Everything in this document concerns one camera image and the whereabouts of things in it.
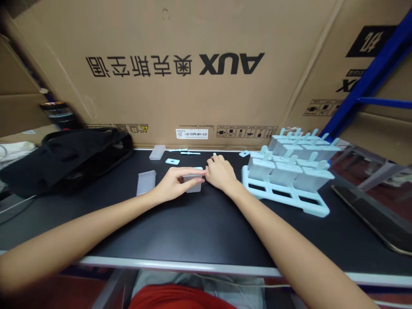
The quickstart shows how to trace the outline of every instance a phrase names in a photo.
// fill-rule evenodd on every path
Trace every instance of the black bag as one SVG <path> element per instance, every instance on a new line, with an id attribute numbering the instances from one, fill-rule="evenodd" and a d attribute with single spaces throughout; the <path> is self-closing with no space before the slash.
<path id="1" fill-rule="evenodd" d="M 130 134 L 115 128 L 54 132 L 44 137 L 38 149 L 0 170 L 0 179 L 21 197 L 70 193 L 132 154 Z"/>

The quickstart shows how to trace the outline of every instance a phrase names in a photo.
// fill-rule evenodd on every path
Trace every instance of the blue metal shelf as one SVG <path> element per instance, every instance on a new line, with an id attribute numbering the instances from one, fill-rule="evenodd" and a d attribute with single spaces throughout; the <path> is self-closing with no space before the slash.
<path id="1" fill-rule="evenodd" d="M 322 130 L 328 141 L 337 138 L 351 123 L 363 104 L 411 109 L 412 102 L 378 99 L 373 96 L 394 69 L 412 50 L 412 9 L 408 12 L 379 55 L 371 63 L 335 115 Z"/>

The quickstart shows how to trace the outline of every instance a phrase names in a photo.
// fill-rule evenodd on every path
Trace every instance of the cardboard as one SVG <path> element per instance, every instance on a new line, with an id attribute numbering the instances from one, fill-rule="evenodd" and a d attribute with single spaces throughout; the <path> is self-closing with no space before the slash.
<path id="1" fill-rule="evenodd" d="M 39 108 L 39 104 L 45 102 L 47 99 L 42 94 L 0 96 L 0 136 L 50 124 L 47 115 Z"/>
<path id="2" fill-rule="evenodd" d="M 128 130 L 136 147 L 244 150 L 276 132 L 333 8 L 328 0 L 42 0 L 15 19 L 3 12 L 2 20 L 56 99 L 90 127 Z M 191 62 L 179 63 L 188 55 Z M 134 76 L 145 56 L 150 77 L 141 66 Z M 155 63 L 166 56 L 163 76 L 167 64 Z M 190 74 L 176 71 L 180 64 Z M 129 75 L 119 75 L 123 69 Z M 209 138 L 177 139 L 176 129 L 185 128 L 208 129 Z"/>
<path id="3" fill-rule="evenodd" d="M 376 55 L 384 46 L 388 38 L 385 34 L 394 31 L 390 26 L 398 25 L 411 7 L 412 1 L 399 1 L 396 5 L 390 0 L 345 1 L 316 63 L 296 101 L 291 104 L 290 113 L 282 126 L 292 127 L 298 124 L 303 131 L 317 127 L 322 129 L 361 78 L 363 71 L 375 59 L 370 56 Z M 382 32 L 380 39 L 373 44 L 373 38 L 375 35 L 379 38 L 380 32 Z M 357 57 L 348 57 L 348 53 L 355 45 L 358 51 Z M 410 67 L 408 72 L 409 76 L 403 77 L 410 83 Z M 391 98 L 400 96 L 397 82 L 396 80 L 391 83 L 392 88 L 384 92 L 386 96 Z M 412 100 L 412 90 L 403 98 Z"/>
<path id="4" fill-rule="evenodd" d="M 244 150 L 281 127 L 322 129 L 411 6 L 42 0 L 1 18 L 89 127 L 127 130 L 136 147 Z M 178 139 L 184 129 L 208 129 L 208 139 Z"/>
<path id="5" fill-rule="evenodd" d="M 395 163 L 412 162 L 412 123 L 359 112 L 341 138 Z"/>
<path id="6" fill-rule="evenodd" d="M 34 128 L 32 130 L 27 130 L 26 132 L 16 133 L 9 136 L 0 137 L 0 144 L 8 144 L 14 142 L 32 142 L 37 146 L 40 146 L 43 137 L 49 133 L 57 132 L 54 124 L 50 124 L 44 127 Z"/>

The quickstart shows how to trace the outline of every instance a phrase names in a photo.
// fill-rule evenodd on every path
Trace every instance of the white cable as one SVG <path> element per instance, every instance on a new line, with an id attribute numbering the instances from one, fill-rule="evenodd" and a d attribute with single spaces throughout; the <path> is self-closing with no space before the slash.
<path id="1" fill-rule="evenodd" d="M 6 212 L 7 210 L 9 210 L 9 209 L 11 209 L 11 208 L 13 208 L 13 207 L 16 207 L 17 205 L 20 205 L 21 203 L 23 203 L 23 202 L 25 202 L 25 201 L 27 201 L 27 200 L 30 200 L 30 199 L 32 199 L 33 197 L 36 197 L 37 195 L 33 195 L 33 196 L 31 196 L 31 197 L 29 197 L 29 198 L 27 198 L 27 199 L 25 199 L 25 200 L 22 200 L 22 201 L 20 201 L 20 202 L 18 202 L 17 204 L 14 204 L 13 206 L 10 206 L 9 208 L 7 208 L 7 209 L 5 209 L 5 210 L 2 210 L 1 212 L 0 212 L 0 214 L 2 214 L 3 212 Z"/>
<path id="2" fill-rule="evenodd" d="M 219 281 L 223 283 L 227 283 L 230 285 L 235 285 L 235 286 L 251 286 L 251 287 L 257 287 L 257 288 L 290 288 L 290 285 L 248 285 L 248 284 L 242 284 L 242 283 L 235 283 L 235 282 L 230 282 L 227 280 L 222 280 L 218 278 L 213 278 L 213 277 L 208 277 L 208 276 L 202 276 L 198 274 L 194 274 L 197 277 L 203 278 L 203 279 L 208 279 L 208 280 L 214 280 L 214 281 Z"/>
<path id="3" fill-rule="evenodd" d="M 393 308 L 412 309 L 412 305 L 398 304 L 398 303 L 388 303 L 388 302 L 383 302 L 383 301 L 380 301 L 380 300 L 373 300 L 373 301 L 377 305 L 388 306 L 388 307 L 393 307 Z"/>

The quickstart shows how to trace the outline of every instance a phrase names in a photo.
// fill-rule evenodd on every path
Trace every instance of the cylindrical container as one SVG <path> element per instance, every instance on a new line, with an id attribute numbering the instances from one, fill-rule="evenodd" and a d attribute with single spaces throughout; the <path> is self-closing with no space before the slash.
<path id="1" fill-rule="evenodd" d="M 303 173 L 300 174 L 293 183 L 295 189 L 317 192 L 325 183 L 335 176 L 327 170 L 316 170 L 311 167 L 302 167 Z"/>
<path id="2" fill-rule="evenodd" d="M 83 129 L 82 123 L 65 102 L 42 103 L 40 108 L 60 131 Z"/>
<path id="3" fill-rule="evenodd" d="M 252 167 L 249 169 L 249 178 L 266 181 L 270 172 L 275 168 L 276 166 L 272 161 L 263 161 L 255 158 L 252 160 Z"/>
<path id="4" fill-rule="evenodd" d="M 269 182 L 275 185 L 288 187 L 301 173 L 303 173 L 303 171 L 297 165 L 276 162 L 276 169 L 273 170 L 272 175 L 270 175 Z"/>

